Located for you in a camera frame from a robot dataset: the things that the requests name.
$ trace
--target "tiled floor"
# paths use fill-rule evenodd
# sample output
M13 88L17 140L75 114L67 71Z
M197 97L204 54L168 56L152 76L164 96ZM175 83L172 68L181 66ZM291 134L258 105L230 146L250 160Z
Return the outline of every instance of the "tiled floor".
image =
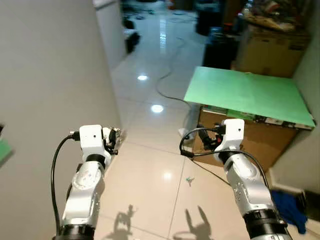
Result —
M141 42L112 71L127 137L106 173L95 239L248 240L232 190L179 155L178 129L194 127L198 113L185 121L188 106L155 91L157 79L169 70L168 60L184 43L174 72L160 85L165 94L183 98L194 68L202 63L206 38L194 32L192 13L173 15L158 2L151 8L155 15L135 20ZM177 19L187 23L174 23ZM139 75L148 80L138 81ZM153 104L163 105L163 112L152 112ZM203 166L225 178L222 168ZM289 229L294 240L316 239Z

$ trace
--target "glossy floor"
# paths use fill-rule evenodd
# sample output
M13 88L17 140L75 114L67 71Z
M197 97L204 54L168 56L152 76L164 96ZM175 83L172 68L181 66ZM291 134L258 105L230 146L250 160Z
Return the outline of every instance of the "glossy floor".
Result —
M178 129L195 126L197 108L190 113L183 102L155 90L172 62L174 70L159 88L183 98L206 41L194 31L193 13L173 15L161 3L151 5L155 15L135 20L141 41L112 71L126 139L106 173L95 239L248 240L232 190L179 155ZM153 105L163 111L153 112ZM225 177L221 168L203 166ZM293 239L316 239L289 229Z

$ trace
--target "blue cloth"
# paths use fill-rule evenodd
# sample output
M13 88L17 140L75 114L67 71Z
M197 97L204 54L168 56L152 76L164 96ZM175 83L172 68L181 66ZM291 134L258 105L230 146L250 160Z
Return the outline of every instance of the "blue cloth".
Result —
M271 194L281 217L283 217L287 223L295 225L300 234L305 234L306 221L308 218L297 208L295 197L281 191L272 191Z

